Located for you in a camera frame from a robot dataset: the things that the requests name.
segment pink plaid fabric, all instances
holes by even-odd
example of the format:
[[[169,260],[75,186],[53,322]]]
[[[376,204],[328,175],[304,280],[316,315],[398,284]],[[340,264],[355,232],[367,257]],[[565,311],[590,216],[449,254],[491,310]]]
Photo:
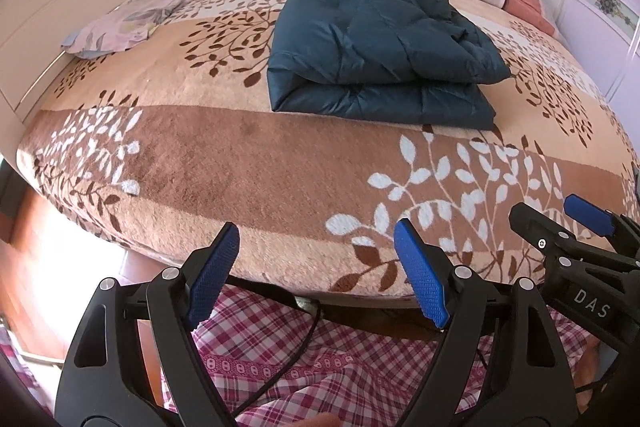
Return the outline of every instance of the pink plaid fabric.
[[[588,333],[558,312],[552,317],[572,370]],[[225,286],[209,320],[193,332],[198,352],[229,410],[257,391],[300,347],[314,318],[254,293]],[[488,359],[491,337],[479,349]],[[321,412],[345,426],[394,425],[409,404],[436,343],[393,339],[320,320],[300,360],[236,421],[240,426],[286,425]],[[479,359],[458,410],[478,399],[484,367]],[[164,376],[165,407],[175,411]]]
[[[14,349],[14,344],[11,341],[11,337],[9,336],[9,332],[4,328],[4,326],[0,326],[0,349],[6,355],[7,359],[11,363],[14,371],[20,377],[20,380],[25,385],[25,387],[31,393],[37,402],[49,413],[49,407],[47,406],[47,400],[45,398],[42,389],[40,388],[38,382],[36,381],[33,373],[26,365],[20,354]]]

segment bedspread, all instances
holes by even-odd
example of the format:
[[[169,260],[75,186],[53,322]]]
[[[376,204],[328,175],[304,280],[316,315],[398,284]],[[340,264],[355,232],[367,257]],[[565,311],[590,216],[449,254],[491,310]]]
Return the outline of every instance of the bedspread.
[[[539,280],[542,256],[510,231],[511,206],[583,239],[562,213],[572,192],[638,220],[636,156],[561,44],[478,0],[450,1],[511,70],[481,86],[491,131],[274,114],[265,71],[285,0],[196,0],[136,48],[63,71],[20,170],[81,227],[169,263],[233,221],[235,275],[326,301],[415,305],[392,247],[405,216],[487,279]]]

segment leaf pattern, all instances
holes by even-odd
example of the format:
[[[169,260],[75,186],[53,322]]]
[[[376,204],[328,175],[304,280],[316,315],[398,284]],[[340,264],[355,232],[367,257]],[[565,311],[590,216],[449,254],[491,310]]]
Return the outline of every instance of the leaf pattern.
[[[65,92],[67,92],[69,89],[72,89],[77,82],[81,82],[82,80],[84,80],[89,73],[95,71],[111,55],[113,54],[103,55],[99,58],[92,58],[92,60],[78,60],[76,65],[62,77],[62,79],[56,86],[56,89],[54,90],[56,98],[60,98],[63,94],[65,94]],[[105,94],[106,91],[103,91],[100,94],[100,98],[103,98]]]
[[[216,2],[224,4],[232,1]],[[234,68],[233,72],[242,73],[238,78],[244,87],[255,86],[264,77],[273,29],[284,2],[250,0],[242,2],[242,6],[238,5],[236,10],[224,10],[209,20],[198,22],[200,30],[191,32],[180,44],[189,47],[184,59],[191,62],[190,68],[209,68],[212,78],[218,76],[230,62],[237,64],[241,61],[242,67]]]
[[[103,90],[98,103],[70,112],[63,126],[52,133],[50,143],[35,152],[33,172],[41,192],[65,216],[97,237],[131,248],[121,235],[106,232],[100,219],[108,214],[111,227],[121,234],[114,205],[122,196],[113,189],[140,195],[137,181],[121,179],[127,156],[138,154],[140,143],[122,143],[143,110],[134,112],[138,98],[130,102],[132,94],[122,97],[118,105],[113,103],[115,97],[116,91]]]
[[[497,128],[492,133],[502,137]],[[421,142],[407,133],[399,137],[398,153],[409,167],[406,178],[397,180],[385,172],[374,172],[366,178],[366,186],[370,190],[382,191],[383,201],[375,207],[372,217],[360,219],[358,216],[335,214],[326,220],[325,227],[330,233],[353,236],[351,241],[357,249],[356,257],[367,266],[360,274],[341,277],[335,283],[334,291],[350,291],[345,288],[353,289],[351,285],[357,284],[356,279],[360,280],[359,277],[374,267],[378,269],[382,263],[379,248],[392,244],[393,224],[403,217],[410,219],[427,235],[430,235],[437,219],[444,223],[444,229],[440,225],[439,230],[448,230],[449,233],[431,236],[428,242],[439,245],[455,258],[455,263],[473,266],[482,276],[497,272],[492,276],[494,279],[513,282],[518,274],[539,273],[542,257],[524,242],[518,259],[513,255],[505,259],[505,238],[495,235],[497,210],[513,193],[512,198],[525,201],[562,224],[566,216],[561,211],[564,196],[558,163],[549,162],[539,153],[523,153],[510,144],[490,144],[478,139],[460,139],[454,155],[439,156],[435,154],[438,135],[423,127],[422,137],[424,140]],[[527,146],[530,143],[526,136],[521,142]],[[533,144],[539,149],[535,140]],[[425,195],[436,197],[424,199]],[[464,227],[461,227],[460,219],[466,223]],[[573,226],[576,227],[576,235],[586,233],[584,229],[578,230],[577,223],[574,222]],[[491,260],[478,266],[474,256],[476,251],[482,252],[483,256],[488,251]],[[397,262],[394,259],[383,263],[387,266],[380,280],[381,292],[394,285],[399,272],[399,267],[395,266]]]
[[[593,126],[580,97],[575,92],[575,87],[566,81],[566,77],[545,66],[544,61],[535,62],[527,58],[526,54],[523,54],[522,46],[508,33],[487,33],[510,68],[516,90],[526,95],[530,105],[540,108],[544,118],[554,120],[565,135],[577,137],[580,143],[587,147],[593,137]],[[561,63],[568,70],[575,70],[564,57],[561,58]],[[578,82],[577,73],[573,74],[574,81]]]

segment folded down comforter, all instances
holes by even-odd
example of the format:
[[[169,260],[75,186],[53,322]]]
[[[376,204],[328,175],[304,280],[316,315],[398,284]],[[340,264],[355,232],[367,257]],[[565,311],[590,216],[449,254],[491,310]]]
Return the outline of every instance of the folded down comforter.
[[[287,0],[267,80],[274,111],[491,129],[478,84],[510,71],[449,0]]]

